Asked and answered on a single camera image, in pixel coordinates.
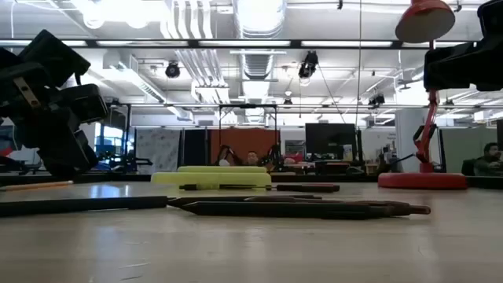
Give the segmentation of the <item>grey-green partition wall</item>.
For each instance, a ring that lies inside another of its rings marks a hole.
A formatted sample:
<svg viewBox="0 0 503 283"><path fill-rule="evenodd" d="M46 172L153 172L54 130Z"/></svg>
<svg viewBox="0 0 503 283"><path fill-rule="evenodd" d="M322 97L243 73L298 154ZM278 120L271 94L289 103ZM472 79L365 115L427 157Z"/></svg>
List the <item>grey-green partition wall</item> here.
<svg viewBox="0 0 503 283"><path fill-rule="evenodd" d="M481 157L484 146L497 141L495 128L443 128L441 133L447 173L461 173L465 160Z"/></svg>

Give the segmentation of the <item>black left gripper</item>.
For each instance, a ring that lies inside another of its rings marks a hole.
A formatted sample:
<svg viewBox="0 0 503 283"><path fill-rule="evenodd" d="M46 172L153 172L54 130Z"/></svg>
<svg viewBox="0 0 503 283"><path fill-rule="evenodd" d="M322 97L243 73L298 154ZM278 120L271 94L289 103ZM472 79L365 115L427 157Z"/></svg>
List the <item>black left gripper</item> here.
<svg viewBox="0 0 503 283"><path fill-rule="evenodd" d="M61 104L60 91L79 75L79 55L69 47L27 47L20 55L0 48L0 117L12 120L18 138L37 148L46 170L60 178L98 163L79 118Z"/></svg>

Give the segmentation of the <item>yellow wooden pencil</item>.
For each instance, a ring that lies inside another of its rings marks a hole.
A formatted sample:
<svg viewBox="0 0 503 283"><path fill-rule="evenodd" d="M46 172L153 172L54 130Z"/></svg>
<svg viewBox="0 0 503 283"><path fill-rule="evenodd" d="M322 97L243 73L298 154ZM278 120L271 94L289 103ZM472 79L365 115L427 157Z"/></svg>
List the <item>yellow wooden pencil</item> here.
<svg viewBox="0 0 503 283"><path fill-rule="evenodd" d="M27 190L27 189L45 189L45 188L62 187L62 186L69 186L72 184L74 184L73 181L62 181L62 182L43 182L43 183L32 183L23 185L11 185L11 186L0 187L0 193Z"/></svg>

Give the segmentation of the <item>black ceiling spotlight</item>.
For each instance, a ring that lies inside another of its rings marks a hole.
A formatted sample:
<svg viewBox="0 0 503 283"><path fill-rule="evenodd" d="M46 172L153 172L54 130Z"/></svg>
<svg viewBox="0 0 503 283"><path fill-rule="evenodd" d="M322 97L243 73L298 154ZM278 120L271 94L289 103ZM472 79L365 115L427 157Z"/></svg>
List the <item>black ceiling spotlight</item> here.
<svg viewBox="0 0 503 283"><path fill-rule="evenodd" d="M302 61L298 76L301 79L309 79L315 72L318 66L318 55L315 51L310 50L307 52L306 57Z"/></svg>
<svg viewBox="0 0 503 283"><path fill-rule="evenodd" d="M181 74L180 67L178 66L178 62L177 61L169 61L164 73L165 73L166 77L169 79L178 78Z"/></svg>

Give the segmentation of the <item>black background robot station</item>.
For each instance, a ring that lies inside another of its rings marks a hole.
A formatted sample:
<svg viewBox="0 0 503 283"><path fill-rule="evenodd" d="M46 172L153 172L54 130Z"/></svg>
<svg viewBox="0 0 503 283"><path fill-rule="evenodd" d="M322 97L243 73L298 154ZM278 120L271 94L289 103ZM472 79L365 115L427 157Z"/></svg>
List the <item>black background robot station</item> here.
<svg viewBox="0 0 503 283"><path fill-rule="evenodd" d="M275 104L220 104L218 106L218 143L219 143L219 152L217 155L217 160L215 161L215 165L218 165L220 160L226 159L228 156L231 156L233 161L237 160L238 164L242 164L243 160L233 151L233 149L229 145L224 145L222 143L222 119L231 113L235 108L239 109L257 109L261 108L264 111L264 116L267 115L266 109L271 108L274 111L274 143L266 152L265 156L259 158L257 164L259 166L272 165L276 169L281 169L284 166L284 159L281 155L281 137L280 131L277 128L277 105Z"/></svg>

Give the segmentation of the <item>orange partition wall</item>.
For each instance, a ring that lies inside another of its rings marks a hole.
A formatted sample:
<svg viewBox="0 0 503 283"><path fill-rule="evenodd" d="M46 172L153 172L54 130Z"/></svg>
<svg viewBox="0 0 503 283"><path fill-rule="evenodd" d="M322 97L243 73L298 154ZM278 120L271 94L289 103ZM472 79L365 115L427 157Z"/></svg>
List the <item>orange partition wall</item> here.
<svg viewBox="0 0 503 283"><path fill-rule="evenodd" d="M211 165L215 165L220 148L218 143L218 130L210 131L210 141ZM266 152L274 143L274 130L262 128L222 129L222 143L224 145L229 145L243 160L242 164L238 164L237 160L233 161L232 157L228 156L225 160L229 162L231 166L247 166L245 163L249 151L257 152L259 158L266 155Z"/></svg>

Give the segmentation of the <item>yellow-green plastic supply box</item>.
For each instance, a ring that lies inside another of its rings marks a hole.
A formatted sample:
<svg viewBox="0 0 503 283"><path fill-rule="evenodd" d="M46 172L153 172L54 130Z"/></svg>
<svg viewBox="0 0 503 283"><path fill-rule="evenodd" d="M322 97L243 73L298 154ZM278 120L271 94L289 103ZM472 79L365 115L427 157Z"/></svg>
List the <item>yellow-green plastic supply box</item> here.
<svg viewBox="0 0 503 283"><path fill-rule="evenodd" d="M179 187L186 184L271 185L272 178L264 167L184 166L173 172L156 172L150 182Z"/></svg>

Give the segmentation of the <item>red desk lamp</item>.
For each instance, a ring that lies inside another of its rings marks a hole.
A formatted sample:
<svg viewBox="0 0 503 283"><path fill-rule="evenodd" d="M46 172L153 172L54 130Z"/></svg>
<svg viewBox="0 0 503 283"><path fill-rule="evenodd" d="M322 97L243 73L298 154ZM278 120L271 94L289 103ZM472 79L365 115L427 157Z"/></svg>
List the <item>red desk lamp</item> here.
<svg viewBox="0 0 503 283"><path fill-rule="evenodd" d="M455 24L454 11L443 0L410 0L409 8L402 14L396 28L398 40L418 44L426 42L430 51L435 49L435 40L444 36ZM387 189L459 189L468 188L462 175L435 173L430 159L430 141L435 133L435 114L439 106L438 91L427 89L428 113L424 124L413 136L419 160L418 172L382 173L378 185Z"/></svg>

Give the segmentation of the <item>white room column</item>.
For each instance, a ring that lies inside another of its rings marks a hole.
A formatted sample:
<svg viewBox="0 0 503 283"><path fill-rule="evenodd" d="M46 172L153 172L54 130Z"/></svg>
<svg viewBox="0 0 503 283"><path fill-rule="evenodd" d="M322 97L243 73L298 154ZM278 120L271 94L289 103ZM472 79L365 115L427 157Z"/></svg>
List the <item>white room column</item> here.
<svg viewBox="0 0 503 283"><path fill-rule="evenodd" d="M427 114L426 108L404 108L395 113L397 157L402 159L410 154L413 155L399 163L402 172L418 173L420 171L420 161L415 157L417 147L413 136L424 124Z"/></svg>

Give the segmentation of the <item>black monitor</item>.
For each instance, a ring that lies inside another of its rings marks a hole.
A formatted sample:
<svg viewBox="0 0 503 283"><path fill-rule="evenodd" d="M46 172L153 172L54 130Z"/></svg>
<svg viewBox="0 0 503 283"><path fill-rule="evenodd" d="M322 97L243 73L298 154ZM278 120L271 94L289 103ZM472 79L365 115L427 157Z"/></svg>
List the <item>black monitor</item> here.
<svg viewBox="0 0 503 283"><path fill-rule="evenodd" d="M357 135L352 123L306 123L305 152L309 161L356 161Z"/></svg>

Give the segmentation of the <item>slim black pen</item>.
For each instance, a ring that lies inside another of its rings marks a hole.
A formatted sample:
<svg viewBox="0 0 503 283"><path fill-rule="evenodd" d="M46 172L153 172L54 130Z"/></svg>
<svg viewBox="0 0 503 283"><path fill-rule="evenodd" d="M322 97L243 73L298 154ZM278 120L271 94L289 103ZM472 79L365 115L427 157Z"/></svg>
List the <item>slim black pen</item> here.
<svg viewBox="0 0 503 283"><path fill-rule="evenodd" d="M185 191L195 190L272 190L271 185L233 185L233 184L186 184L178 187Z"/></svg>

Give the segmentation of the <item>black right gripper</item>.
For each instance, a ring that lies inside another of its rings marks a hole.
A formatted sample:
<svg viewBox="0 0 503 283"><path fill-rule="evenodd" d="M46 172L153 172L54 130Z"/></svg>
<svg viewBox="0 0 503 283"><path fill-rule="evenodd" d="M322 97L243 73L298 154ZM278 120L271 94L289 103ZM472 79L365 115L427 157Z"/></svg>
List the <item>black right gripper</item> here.
<svg viewBox="0 0 503 283"><path fill-rule="evenodd" d="M430 50L424 58L426 90L503 90L503 41L467 42Z"/></svg>

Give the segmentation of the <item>silver ceiling air duct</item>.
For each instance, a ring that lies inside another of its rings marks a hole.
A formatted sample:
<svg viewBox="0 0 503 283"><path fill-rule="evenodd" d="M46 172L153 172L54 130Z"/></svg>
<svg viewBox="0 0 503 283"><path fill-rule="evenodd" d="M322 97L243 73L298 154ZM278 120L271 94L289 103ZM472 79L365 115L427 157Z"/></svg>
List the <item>silver ceiling air duct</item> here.
<svg viewBox="0 0 503 283"><path fill-rule="evenodd" d="M234 23L239 39L276 39L285 21L287 0L233 0ZM266 79L272 70L273 55L244 54L244 74L249 79Z"/></svg>

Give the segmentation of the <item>dark brown pen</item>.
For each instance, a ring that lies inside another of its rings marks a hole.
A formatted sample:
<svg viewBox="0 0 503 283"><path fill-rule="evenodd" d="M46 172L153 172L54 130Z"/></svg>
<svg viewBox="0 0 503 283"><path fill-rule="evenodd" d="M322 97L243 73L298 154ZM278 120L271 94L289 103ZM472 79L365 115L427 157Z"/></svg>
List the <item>dark brown pen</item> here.
<svg viewBox="0 0 503 283"><path fill-rule="evenodd" d="M165 208L168 201L168 197L154 196L1 202L0 218L82 211Z"/></svg>
<svg viewBox="0 0 503 283"><path fill-rule="evenodd" d="M263 218L364 220L392 216L386 206L348 203L197 201L182 209L196 215Z"/></svg>
<svg viewBox="0 0 503 283"><path fill-rule="evenodd" d="M428 206L412 205L391 200L323 200L298 197L248 197L244 200L248 202L368 204L373 207L387 207L391 216L429 215L431 213L431 209Z"/></svg>
<svg viewBox="0 0 503 283"><path fill-rule="evenodd" d="M303 199L321 199L321 197L315 195L280 195L280 197L291 197L291 198L303 198ZM197 201L234 201L243 202L252 196L221 196L221 197L178 197L167 200L167 206L180 208L183 205L191 204Z"/></svg>

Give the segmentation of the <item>black background equipment frame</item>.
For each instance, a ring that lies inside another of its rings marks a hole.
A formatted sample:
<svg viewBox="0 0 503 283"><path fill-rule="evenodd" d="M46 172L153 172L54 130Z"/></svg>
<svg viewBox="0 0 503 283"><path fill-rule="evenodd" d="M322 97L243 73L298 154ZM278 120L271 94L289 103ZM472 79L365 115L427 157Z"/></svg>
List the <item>black background equipment frame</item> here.
<svg viewBox="0 0 503 283"><path fill-rule="evenodd" d="M148 158L137 157L137 131L131 126L132 104L106 103L108 115L94 124L95 171L138 173L152 166Z"/></svg>

